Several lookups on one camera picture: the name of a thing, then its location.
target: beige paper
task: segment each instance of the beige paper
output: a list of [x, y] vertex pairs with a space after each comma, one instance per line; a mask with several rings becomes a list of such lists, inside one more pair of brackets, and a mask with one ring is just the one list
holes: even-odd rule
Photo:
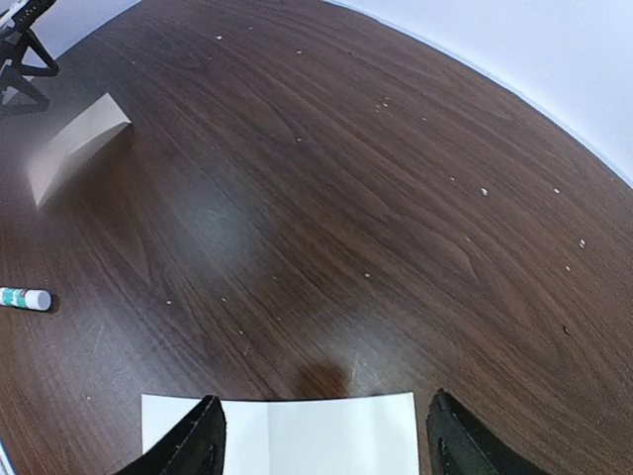
[[132, 122], [106, 94], [68, 124], [29, 162], [28, 174], [39, 208], [48, 202], [91, 158]]

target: glue stick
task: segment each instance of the glue stick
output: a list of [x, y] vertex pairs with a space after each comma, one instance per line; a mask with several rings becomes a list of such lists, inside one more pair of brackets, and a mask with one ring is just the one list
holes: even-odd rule
[[45, 312], [52, 298], [46, 290], [9, 289], [0, 287], [0, 306]]

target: glue stick cap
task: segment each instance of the glue stick cap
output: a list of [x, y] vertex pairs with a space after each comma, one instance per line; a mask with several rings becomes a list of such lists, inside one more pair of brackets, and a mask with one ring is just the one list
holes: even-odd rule
[[50, 308], [52, 298], [46, 290], [30, 290], [25, 295], [27, 308], [31, 310], [39, 310], [45, 312]]

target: wood grain surface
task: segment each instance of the wood grain surface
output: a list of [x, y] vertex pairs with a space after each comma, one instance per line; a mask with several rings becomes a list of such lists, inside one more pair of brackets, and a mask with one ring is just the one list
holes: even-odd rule
[[[0, 283], [57, 296], [0, 309], [19, 474], [131, 462], [141, 393], [408, 390], [428, 473], [440, 387], [553, 474], [632, 473], [631, 190], [517, 97], [299, 0], [144, 0], [60, 64], [0, 124]], [[105, 92], [133, 145], [37, 212], [26, 148]]]

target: glue stick label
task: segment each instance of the glue stick label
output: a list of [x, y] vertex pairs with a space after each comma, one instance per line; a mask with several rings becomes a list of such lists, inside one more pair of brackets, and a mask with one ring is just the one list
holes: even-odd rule
[[27, 302], [25, 298], [27, 292], [27, 289], [7, 289], [6, 287], [2, 287], [0, 289], [0, 301], [2, 301], [2, 305], [5, 307], [26, 309]]

